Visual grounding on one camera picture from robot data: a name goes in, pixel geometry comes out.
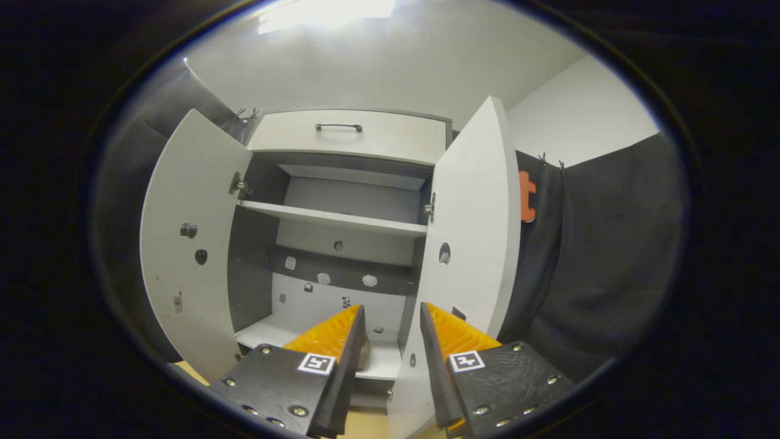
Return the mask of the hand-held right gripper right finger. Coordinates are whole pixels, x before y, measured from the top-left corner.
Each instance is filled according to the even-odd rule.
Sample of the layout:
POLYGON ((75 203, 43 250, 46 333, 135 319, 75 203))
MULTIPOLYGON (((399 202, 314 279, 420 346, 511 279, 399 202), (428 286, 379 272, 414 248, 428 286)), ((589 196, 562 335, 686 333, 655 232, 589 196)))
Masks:
POLYGON ((419 325, 436 425, 448 438, 523 428, 576 386, 530 344, 496 341, 430 302, 419 325))

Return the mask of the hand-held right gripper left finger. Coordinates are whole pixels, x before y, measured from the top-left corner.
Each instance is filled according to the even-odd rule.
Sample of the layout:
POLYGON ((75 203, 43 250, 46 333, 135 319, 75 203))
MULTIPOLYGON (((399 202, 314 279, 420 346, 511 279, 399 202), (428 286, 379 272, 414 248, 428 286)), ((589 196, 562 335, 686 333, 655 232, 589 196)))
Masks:
POLYGON ((363 306, 343 309, 287 344, 257 345, 212 382, 212 397, 273 437, 338 437, 366 338, 363 306))

